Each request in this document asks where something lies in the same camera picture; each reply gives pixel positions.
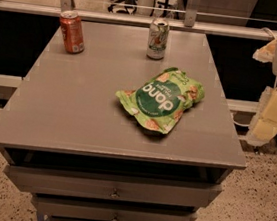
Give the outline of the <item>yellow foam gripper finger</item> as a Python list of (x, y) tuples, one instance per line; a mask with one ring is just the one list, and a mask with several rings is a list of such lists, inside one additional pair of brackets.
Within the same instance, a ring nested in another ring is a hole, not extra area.
[(248, 129), (246, 140), (251, 146), (261, 147), (277, 135), (277, 87), (265, 88)]

